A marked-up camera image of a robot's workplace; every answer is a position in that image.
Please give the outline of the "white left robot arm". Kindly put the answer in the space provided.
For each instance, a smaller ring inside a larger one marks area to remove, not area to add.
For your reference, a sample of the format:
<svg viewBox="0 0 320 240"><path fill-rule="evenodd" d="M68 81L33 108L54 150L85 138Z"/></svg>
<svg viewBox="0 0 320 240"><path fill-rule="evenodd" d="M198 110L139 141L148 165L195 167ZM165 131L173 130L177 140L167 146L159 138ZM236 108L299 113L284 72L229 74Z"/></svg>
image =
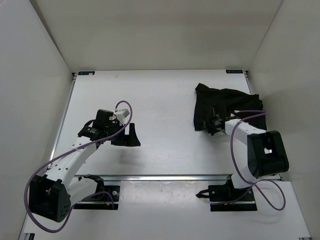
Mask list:
<svg viewBox="0 0 320 240"><path fill-rule="evenodd" d="M27 185L28 211L60 223L73 205L83 199L105 195L103 179L87 174L74 180L86 160L109 141L114 146L139 147L135 125L128 109L100 109L77 134L69 152L53 162L43 175L35 174Z"/></svg>

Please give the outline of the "black pleated skirt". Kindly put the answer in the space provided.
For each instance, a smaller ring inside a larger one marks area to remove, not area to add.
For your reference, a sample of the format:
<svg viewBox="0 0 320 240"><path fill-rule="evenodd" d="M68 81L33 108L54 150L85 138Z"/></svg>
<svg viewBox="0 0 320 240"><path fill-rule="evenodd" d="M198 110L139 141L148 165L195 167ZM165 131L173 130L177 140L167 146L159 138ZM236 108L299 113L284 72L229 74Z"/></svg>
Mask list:
<svg viewBox="0 0 320 240"><path fill-rule="evenodd" d="M263 101L258 94L247 94L235 89L216 89L199 83L195 88L196 103L193 125L195 131L205 131L214 135L219 130L214 121L235 115L243 119L263 110Z"/></svg>

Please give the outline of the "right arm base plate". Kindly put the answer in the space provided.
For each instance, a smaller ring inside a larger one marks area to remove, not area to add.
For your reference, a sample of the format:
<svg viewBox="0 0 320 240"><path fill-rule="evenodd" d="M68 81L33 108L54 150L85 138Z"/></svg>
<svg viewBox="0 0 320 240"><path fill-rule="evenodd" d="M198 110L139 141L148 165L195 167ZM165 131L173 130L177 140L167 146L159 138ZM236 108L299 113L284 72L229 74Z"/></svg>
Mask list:
<svg viewBox="0 0 320 240"><path fill-rule="evenodd" d="M235 189L229 184L209 185L199 191L199 199L209 199L211 212L255 212L257 205L250 187Z"/></svg>

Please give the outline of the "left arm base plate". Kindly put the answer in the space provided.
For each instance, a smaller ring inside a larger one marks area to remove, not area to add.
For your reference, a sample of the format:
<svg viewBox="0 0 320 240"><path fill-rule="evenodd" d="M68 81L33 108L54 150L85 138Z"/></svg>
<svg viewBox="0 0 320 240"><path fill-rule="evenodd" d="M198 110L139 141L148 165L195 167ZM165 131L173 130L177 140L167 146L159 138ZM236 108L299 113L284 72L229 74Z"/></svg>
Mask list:
<svg viewBox="0 0 320 240"><path fill-rule="evenodd" d="M121 186L119 182L111 183L105 181L103 186L100 186L96 192L101 193L92 197L86 197L78 202L73 207L76 210L107 210L116 211L119 208Z"/></svg>

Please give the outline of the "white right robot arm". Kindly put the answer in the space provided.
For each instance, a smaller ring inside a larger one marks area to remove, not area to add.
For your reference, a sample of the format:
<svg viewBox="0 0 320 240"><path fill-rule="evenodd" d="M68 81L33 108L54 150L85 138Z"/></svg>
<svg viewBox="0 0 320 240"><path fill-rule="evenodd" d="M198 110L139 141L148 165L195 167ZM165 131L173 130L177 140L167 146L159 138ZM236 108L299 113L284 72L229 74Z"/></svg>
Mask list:
<svg viewBox="0 0 320 240"><path fill-rule="evenodd" d="M204 121L202 128L214 135L222 132L230 136L230 155L235 173L228 176L224 195L236 200L247 190L269 176L289 170L289 160L281 134L276 130L265 130L249 123L249 120L264 117L263 110L233 110L228 115L214 112ZM239 168L234 153L234 140L242 142L247 150L247 163Z"/></svg>

